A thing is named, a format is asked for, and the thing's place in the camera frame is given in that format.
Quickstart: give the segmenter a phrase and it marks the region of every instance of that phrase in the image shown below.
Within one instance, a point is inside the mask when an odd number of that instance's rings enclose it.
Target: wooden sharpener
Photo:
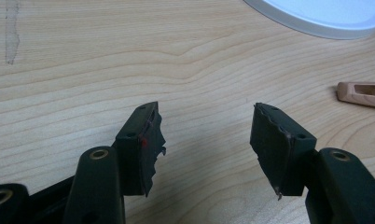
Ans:
[[[337,95],[341,101],[375,106],[375,82],[340,82]]]

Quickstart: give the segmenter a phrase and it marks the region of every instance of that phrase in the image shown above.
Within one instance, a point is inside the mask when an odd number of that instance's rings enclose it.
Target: white plate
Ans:
[[[375,0],[244,0],[292,29],[333,39],[356,39],[375,32]]]

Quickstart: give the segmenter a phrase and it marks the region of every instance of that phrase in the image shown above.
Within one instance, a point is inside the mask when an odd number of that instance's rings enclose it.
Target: light wood tabletop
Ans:
[[[159,101],[167,154],[149,196],[125,197],[127,223],[309,223],[305,197],[277,201],[260,169],[254,104],[375,176],[375,107],[338,101],[341,81],[375,82],[375,34],[305,35],[243,0],[0,1],[0,184],[73,175]]]

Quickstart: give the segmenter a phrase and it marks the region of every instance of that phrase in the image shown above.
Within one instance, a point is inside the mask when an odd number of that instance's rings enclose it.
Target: wooden surface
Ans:
[[[167,155],[149,197],[126,197],[128,223],[308,223],[249,146],[253,105],[375,176],[375,108],[339,102],[340,81],[375,81],[375,35],[304,35],[242,0],[0,1],[0,184],[63,180],[159,101]]]

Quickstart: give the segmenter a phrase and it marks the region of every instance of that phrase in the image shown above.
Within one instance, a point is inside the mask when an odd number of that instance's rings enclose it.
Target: wooden table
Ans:
[[[73,175],[159,101],[167,155],[149,197],[126,197],[128,223],[308,223],[249,146],[253,105],[375,176],[375,108],[339,102],[340,81],[375,81],[375,35],[305,35],[242,0],[0,1],[0,184],[34,193]]]

